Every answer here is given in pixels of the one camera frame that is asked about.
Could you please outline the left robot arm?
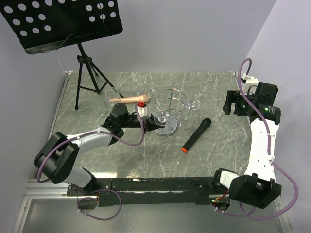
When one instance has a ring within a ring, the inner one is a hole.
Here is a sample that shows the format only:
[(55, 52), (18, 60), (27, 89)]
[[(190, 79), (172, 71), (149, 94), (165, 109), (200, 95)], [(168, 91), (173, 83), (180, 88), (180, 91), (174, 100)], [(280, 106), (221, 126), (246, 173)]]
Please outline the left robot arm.
[[(140, 141), (131, 143), (123, 140), (125, 128), (139, 128)], [(70, 183), (77, 186), (83, 194), (91, 195), (96, 189), (96, 177), (87, 169), (75, 166), (78, 155), (117, 142), (139, 146), (146, 132), (163, 128), (164, 118), (152, 115), (145, 104), (136, 104), (135, 112), (130, 114), (124, 103), (117, 103), (104, 124), (92, 131), (74, 135), (64, 135), (61, 132), (52, 134), (34, 159), (34, 165), (38, 168), (36, 180), (38, 183)], [(45, 180), (41, 179), (42, 175), (46, 176)]]

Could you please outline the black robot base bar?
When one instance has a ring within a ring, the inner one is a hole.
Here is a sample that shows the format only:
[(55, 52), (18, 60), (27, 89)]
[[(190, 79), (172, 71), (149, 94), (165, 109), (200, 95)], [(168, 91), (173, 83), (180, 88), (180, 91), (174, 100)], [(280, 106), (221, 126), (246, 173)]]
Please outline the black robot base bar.
[[(97, 198), (100, 207), (119, 203), (209, 205), (210, 198), (222, 196), (226, 190), (214, 177), (99, 178), (87, 188), (72, 185), (67, 195)], [(113, 191), (119, 194), (121, 202)]]

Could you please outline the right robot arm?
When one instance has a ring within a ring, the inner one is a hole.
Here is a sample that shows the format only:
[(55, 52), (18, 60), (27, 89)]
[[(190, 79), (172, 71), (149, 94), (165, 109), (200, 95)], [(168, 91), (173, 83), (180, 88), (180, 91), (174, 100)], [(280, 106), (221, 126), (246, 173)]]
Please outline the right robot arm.
[(281, 193), (274, 173), (274, 144), (279, 129), (281, 110), (274, 107), (276, 85), (259, 82), (251, 95), (229, 90), (223, 106), (225, 115), (248, 116), (251, 127), (251, 149), (244, 175), (220, 168), (214, 174), (212, 188), (216, 193), (228, 190), (229, 197), (253, 207), (264, 209)]

